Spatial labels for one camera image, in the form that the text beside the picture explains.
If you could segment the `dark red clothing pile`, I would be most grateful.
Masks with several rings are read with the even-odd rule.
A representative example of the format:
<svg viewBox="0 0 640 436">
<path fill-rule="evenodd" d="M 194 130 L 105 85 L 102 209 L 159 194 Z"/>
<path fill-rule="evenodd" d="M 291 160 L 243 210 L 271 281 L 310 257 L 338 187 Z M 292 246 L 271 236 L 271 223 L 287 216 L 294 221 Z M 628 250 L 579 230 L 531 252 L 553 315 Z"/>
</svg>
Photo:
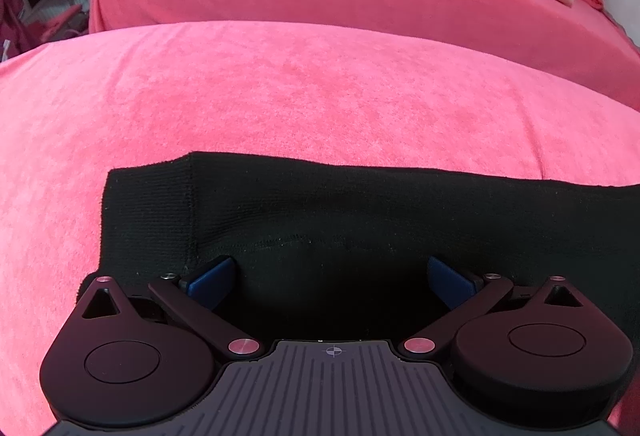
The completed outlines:
<svg viewBox="0 0 640 436">
<path fill-rule="evenodd" d="M 38 42 L 22 22 L 23 0 L 0 0 L 1 61 L 34 49 Z"/>
</svg>

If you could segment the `black knit pants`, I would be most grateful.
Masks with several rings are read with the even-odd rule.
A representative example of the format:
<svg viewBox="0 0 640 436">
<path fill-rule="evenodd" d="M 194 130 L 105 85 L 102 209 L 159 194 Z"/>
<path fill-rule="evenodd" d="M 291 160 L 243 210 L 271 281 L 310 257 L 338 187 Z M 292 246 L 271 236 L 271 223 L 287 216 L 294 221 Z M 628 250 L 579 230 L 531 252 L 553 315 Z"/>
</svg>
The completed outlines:
<svg viewBox="0 0 640 436">
<path fill-rule="evenodd" d="M 440 308 L 427 265 L 566 277 L 639 336 L 639 190 L 193 152 L 112 170 L 99 274 L 135 289 L 219 256 L 221 318 L 256 338 L 402 338 Z"/>
</svg>

